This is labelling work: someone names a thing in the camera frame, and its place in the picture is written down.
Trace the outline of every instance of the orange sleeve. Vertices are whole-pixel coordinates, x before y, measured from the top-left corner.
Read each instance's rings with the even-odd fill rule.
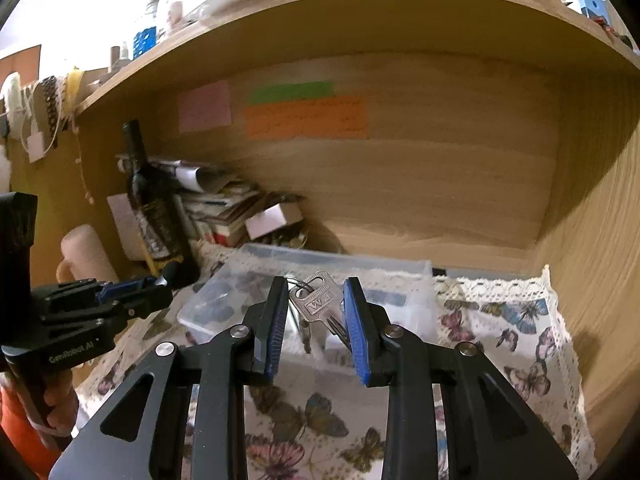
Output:
[[[27,466],[42,480],[46,480],[49,471],[60,456],[59,451],[47,449],[38,432],[31,427],[18,396],[0,388],[2,395],[2,428]]]

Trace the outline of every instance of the bottle with blue label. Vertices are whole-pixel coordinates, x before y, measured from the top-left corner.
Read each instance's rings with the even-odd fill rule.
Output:
[[[156,14],[158,2],[149,0],[145,13],[136,20],[135,36],[133,38],[133,59],[136,59],[156,45]]]

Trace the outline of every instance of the wine bottle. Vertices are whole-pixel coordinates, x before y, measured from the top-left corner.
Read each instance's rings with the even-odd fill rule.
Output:
[[[170,178],[146,158],[138,120],[124,123],[122,129],[130,162],[127,195],[146,250],[159,268],[171,260],[180,262],[174,286],[190,285],[200,271],[180,222]]]

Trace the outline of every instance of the silver screw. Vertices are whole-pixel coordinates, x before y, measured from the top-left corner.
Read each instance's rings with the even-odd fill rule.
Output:
[[[175,346],[173,343],[165,341],[164,343],[160,343],[156,346],[156,354],[160,357],[166,357],[167,355],[171,355],[174,353]]]
[[[398,339],[404,334],[404,328],[400,325],[387,325],[385,326],[385,334],[391,339]]]
[[[458,352],[462,355],[472,357],[478,353],[478,347],[469,341],[463,341],[456,345]]]
[[[249,327],[245,325],[236,325],[231,327],[231,330],[229,332],[231,332],[231,337],[240,339],[249,335]]]

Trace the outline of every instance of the clear plastic box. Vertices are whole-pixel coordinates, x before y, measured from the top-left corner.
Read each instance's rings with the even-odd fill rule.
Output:
[[[320,253],[277,246],[245,244],[181,309],[178,321],[188,327],[198,343],[242,321],[247,308],[265,301],[273,276],[306,280],[325,270],[339,285],[350,276],[360,279],[365,297],[385,307],[391,322],[436,339],[435,293],[431,263],[373,256]],[[295,330],[287,319],[285,345]],[[325,349],[339,346],[329,336]]]

